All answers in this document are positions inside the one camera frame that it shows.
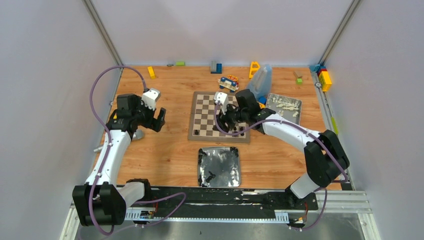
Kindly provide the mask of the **wooden chessboard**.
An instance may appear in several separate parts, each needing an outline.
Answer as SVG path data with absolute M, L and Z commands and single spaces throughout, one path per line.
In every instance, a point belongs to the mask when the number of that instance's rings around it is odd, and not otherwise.
M 235 137 L 214 129 L 214 95 L 215 93 L 212 91 L 195 91 L 193 93 L 188 125 L 188 140 L 217 143 L 250 143 L 249 132 L 245 132 L 244 136 L 238 135 Z M 199 135 L 194 135 L 195 130 L 199 130 Z

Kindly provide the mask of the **silver tray white pieces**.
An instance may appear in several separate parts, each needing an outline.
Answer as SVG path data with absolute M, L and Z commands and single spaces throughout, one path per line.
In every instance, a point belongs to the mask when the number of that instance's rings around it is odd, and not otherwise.
M 287 121 L 300 125 L 302 101 L 296 98 L 269 93 L 266 108 L 275 111 Z

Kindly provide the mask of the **grey cylinder tube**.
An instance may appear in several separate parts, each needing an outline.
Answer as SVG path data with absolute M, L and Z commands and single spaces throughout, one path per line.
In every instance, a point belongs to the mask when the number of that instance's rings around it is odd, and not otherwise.
M 142 130 L 140 130 L 140 129 L 138 129 L 138 130 L 136 130 L 136 131 L 135 131 L 135 133 L 133 134 L 132 141 L 140 140 L 140 139 L 142 139 L 144 136 L 145 136 L 145 134 L 143 133 L 143 131 L 142 131 Z M 93 150 L 93 152 L 94 152 L 94 153 L 99 153 L 102 149 L 103 149 L 103 144 L 100 144 L 99 146 L 97 146 L 97 147 Z

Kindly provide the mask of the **silver tray black pieces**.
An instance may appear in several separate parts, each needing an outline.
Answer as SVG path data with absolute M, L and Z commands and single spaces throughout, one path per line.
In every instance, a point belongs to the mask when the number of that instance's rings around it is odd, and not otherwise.
M 234 146 L 198 150 L 197 182 L 202 188 L 236 188 L 241 180 L 240 153 Z

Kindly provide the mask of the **red yellow blue block toy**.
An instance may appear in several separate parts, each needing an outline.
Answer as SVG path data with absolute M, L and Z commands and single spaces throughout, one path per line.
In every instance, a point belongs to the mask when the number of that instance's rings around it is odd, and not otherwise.
M 257 102 L 258 102 L 260 108 L 264 109 L 266 107 L 266 104 L 267 104 L 267 98 L 265 96 L 261 96 L 261 97 L 259 97 Z

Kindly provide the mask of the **colourful toy car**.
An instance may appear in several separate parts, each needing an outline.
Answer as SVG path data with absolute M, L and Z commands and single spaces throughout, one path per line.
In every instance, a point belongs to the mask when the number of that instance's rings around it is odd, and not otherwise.
M 234 75 L 223 76 L 217 82 L 220 89 L 228 89 L 231 93 L 239 89 L 239 79 Z

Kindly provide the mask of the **translucent blue plastic container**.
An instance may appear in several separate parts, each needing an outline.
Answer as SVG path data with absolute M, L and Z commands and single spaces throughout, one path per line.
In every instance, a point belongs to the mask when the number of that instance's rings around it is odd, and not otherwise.
M 266 64 L 260 67 L 247 84 L 246 89 L 253 93 L 256 100 L 270 93 L 272 88 L 272 74 L 272 66 Z

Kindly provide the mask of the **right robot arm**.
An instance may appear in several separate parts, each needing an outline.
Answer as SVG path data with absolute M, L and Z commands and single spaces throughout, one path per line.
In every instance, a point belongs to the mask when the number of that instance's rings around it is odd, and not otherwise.
M 230 104 L 228 94 L 216 92 L 214 122 L 223 134 L 237 136 L 250 130 L 275 137 L 290 144 L 304 154 L 306 172 L 286 189 L 286 204 L 298 209 L 310 193 L 339 182 L 338 177 L 348 180 L 346 170 L 350 161 L 332 130 L 319 132 L 290 122 L 274 110 L 261 108 L 249 89 L 236 93 L 237 104 Z

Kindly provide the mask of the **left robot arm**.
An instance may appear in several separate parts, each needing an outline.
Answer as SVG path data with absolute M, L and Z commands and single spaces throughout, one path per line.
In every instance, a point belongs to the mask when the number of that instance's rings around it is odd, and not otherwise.
M 133 93 L 116 98 L 116 109 L 105 124 L 106 131 L 99 159 L 83 185 L 77 185 L 72 198 L 82 226 L 121 225 L 128 207 L 137 202 L 149 206 L 153 193 L 146 179 L 133 179 L 117 189 L 117 177 L 124 154 L 139 127 L 159 132 L 165 124 L 166 110 L 157 117 L 156 103 L 161 93 L 150 89 L 141 96 Z

